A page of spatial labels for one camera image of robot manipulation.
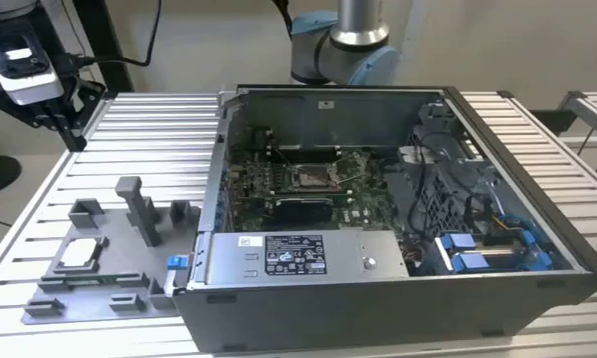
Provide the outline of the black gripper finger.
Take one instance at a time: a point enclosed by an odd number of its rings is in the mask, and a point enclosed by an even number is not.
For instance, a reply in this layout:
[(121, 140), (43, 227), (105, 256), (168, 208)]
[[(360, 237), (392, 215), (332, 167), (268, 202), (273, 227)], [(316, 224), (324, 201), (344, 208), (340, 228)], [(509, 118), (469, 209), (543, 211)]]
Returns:
[(83, 78), (67, 78), (65, 83), (59, 134), (69, 151), (83, 151), (87, 146), (85, 125), (105, 94), (105, 85)]
[(0, 111), (32, 128), (47, 127), (55, 131), (57, 124), (53, 118), (61, 114), (61, 101), (59, 98), (52, 98), (32, 104), (17, 104), (0, 87)]

